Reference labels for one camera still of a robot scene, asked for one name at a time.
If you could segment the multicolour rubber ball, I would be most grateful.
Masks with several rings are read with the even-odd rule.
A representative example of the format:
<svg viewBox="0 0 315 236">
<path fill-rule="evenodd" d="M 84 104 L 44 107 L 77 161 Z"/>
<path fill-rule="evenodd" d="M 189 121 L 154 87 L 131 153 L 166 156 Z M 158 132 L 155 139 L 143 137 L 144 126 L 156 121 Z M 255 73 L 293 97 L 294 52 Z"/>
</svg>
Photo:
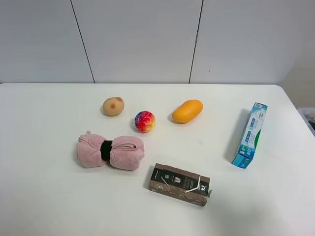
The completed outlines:
<svg viewBox="0 0 315 236">
<path fill-rule="evenodd" d="M 156 118 L 149 111 L 141 111 L 135 116 L 134 123 L 140 132 L 147 133 L 155 127 Z"/>
</svg>

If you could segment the yellow mango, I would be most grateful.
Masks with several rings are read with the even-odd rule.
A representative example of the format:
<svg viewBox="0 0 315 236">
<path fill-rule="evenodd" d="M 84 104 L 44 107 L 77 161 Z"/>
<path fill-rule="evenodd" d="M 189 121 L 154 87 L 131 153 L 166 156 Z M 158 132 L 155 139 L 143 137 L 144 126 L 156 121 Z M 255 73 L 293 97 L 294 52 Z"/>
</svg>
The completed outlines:
<svg viewBox="0 0 315 236">
<path fill-rule="evenodd" d="M 177 123 L 188 123 L 196 118 L 203 110 L 203 104 L 199 100 L 188 100 L 177 108 L 172 118 Z"/>
</svg>

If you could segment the brown potato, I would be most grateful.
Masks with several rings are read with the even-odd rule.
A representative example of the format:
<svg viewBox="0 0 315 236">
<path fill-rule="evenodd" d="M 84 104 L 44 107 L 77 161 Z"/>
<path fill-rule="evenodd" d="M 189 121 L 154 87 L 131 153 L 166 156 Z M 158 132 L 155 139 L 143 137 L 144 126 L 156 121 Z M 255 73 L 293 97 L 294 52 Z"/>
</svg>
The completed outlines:
<svg viewBox="0 0 315 236">
<path fill-rule="evenodd" d="M 107 116 L 119 115 L 125 107 L 125 103 L 120 97 L 111 97 L 104 101 L 102 108 Z"/>
</svg>

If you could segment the rolled pink towel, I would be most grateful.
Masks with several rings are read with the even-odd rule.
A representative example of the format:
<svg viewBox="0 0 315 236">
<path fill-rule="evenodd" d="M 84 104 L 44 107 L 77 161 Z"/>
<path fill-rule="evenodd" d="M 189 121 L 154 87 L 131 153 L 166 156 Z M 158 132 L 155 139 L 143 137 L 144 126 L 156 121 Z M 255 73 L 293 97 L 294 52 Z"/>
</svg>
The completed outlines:
<svg viewBox="0 0 315 236">
<path fill-rule="evenodd" d="M 95 168 L 109 163 L 121 170 L 134 171 L 139 168 L 145 155 L 144 143 L 134 136 L 119 136 L 112 141 L 110 161 L 101 159 L 100 147 L 104 137 L 87 131 L 78 138 L 77 159 L 85 168 Z"/>
</svg>

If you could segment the black band on towel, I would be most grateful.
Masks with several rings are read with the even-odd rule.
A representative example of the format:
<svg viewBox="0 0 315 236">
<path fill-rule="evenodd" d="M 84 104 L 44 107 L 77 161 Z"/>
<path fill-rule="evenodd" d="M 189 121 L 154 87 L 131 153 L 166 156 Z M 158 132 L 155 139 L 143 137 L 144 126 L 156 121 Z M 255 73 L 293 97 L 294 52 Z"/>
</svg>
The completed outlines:
<svg viewBox="0 0 315 236">
<path fill-rule="evenodd" d="M 101 159 L 103 161 L 110 161 L 110 153 L 112 150 L 112 141 L 104 140 L 100 147 Z"/>
</svg>

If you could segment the brown drink carton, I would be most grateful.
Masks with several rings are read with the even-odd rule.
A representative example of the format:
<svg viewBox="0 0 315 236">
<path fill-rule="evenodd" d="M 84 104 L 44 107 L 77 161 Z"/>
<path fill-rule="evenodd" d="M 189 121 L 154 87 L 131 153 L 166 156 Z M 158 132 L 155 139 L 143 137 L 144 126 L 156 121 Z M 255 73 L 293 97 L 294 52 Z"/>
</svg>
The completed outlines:
<svg viewBox="0 0 315 236">
<path fill-rule="evenodd" d="M 155 164 L 148 189 L 201 207 L 212 192 L 209 177 L 159 163 Z"/>
</svg>

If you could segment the blue green toothpaste box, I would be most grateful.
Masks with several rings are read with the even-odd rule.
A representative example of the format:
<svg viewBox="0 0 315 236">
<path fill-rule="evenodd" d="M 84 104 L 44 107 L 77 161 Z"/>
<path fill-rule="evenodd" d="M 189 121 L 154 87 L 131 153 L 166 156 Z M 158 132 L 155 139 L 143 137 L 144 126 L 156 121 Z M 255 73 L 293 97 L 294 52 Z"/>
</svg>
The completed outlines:
<svg viewBox="0 0 315 236">
<path fill-rule="evenodd" d="M 268 106 L 255 102 L 244 127 L 232 164 L 246 169 L 254 158 Z"/>
</svg>

